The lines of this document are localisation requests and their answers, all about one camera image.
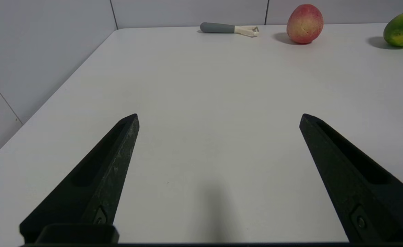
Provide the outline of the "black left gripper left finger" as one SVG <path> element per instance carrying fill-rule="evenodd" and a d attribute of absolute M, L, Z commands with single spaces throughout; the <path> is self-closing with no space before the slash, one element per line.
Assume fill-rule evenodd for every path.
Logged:
<path fill-rule="evenodd" d="M 20 224 L 26 244 L 116 244 L 113 226 L 134 151 L 137 114 L 121 119 Z"/>

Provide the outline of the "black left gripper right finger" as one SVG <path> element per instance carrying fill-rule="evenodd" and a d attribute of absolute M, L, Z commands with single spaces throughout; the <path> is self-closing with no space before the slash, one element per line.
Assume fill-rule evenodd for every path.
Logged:
<path fill-rule="evenodd" d="M 322 119 L 299 128 L 349 242 L 403 243 L 403 183 Z"/>

